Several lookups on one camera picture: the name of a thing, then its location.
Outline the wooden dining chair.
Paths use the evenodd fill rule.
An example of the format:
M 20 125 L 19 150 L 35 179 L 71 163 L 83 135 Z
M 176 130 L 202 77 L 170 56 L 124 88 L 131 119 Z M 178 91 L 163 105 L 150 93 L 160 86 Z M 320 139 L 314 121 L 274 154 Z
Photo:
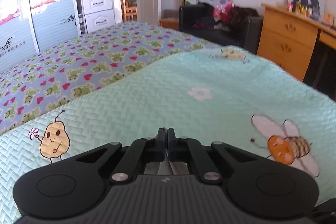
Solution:
M 137 0 L 121 0 L 122 21 L 137 20 Z

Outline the white sliding door wardrobe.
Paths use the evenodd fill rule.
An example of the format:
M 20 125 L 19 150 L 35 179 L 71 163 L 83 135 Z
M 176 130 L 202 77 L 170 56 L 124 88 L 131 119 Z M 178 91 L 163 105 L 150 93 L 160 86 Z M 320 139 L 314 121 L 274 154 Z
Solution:
M 80 35 L 76 0 L 1 0 L 1 70 Z

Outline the grey t-shirt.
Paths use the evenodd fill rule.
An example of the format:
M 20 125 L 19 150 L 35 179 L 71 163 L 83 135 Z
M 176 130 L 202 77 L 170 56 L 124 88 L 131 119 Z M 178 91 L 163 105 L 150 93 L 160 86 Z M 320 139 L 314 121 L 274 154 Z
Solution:
M 163 162 L 150 162 L 145 167 L 144 174 L 150 175 L 187 175 L 187 164 L 181 161 L 171 162 L 165 159 Z

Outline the wooden cabinet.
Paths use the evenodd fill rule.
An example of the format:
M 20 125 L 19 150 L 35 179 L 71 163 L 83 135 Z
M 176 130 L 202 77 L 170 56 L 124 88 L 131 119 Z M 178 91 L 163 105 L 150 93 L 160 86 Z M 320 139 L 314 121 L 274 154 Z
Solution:
M 318 42 L 335 50 L 335 30 L 281 7 L 262 6 L 264 20 L 257 55 L 303 81 Z

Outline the mint quilted bee bedspread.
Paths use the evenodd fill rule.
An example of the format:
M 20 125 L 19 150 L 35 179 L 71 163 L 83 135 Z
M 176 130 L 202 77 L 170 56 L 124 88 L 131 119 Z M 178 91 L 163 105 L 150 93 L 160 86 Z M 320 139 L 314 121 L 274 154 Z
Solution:
M 242 56 L 226 59 L 217 48 L 165 57 L 3 134 L 1 223 L 20 216 L 13 199 L 16 180 L 50 163 L 29 131 L 43 135 L 57 117 L 71 141 L 66 157 L 112 141 L 129 145 L 160 127 L 204 145 L 223 141 L 266 157 L 266 139 L 252 124 L 265 115 L 276 131 L 298 130 L 311 143 L 320 167 L 319 202 L 334 198 L 335 102 L 266 59 Z

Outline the black chair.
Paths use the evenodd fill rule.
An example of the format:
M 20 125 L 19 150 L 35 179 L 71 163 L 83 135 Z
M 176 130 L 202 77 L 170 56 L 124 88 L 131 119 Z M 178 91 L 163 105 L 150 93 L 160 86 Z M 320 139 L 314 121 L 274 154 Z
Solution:
M 179 30 L 221 46 L 237 46 L 256 54 L 263 17 L 255 9 L 234 6 L 214 17 L 206 3 L 179 8 Z

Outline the white drawer unit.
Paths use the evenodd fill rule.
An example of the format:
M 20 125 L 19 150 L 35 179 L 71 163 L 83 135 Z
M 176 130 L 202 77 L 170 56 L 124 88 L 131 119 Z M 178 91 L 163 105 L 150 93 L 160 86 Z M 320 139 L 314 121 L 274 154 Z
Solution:
M 116 24 L 113 0 L 82 0 L 88 33 Z

